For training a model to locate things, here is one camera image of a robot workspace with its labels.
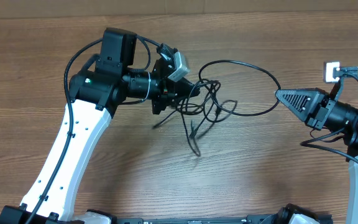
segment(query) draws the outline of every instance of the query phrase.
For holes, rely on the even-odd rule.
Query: beige wall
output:
[[[358,10],[358,0],[0,0],[0,18]]]

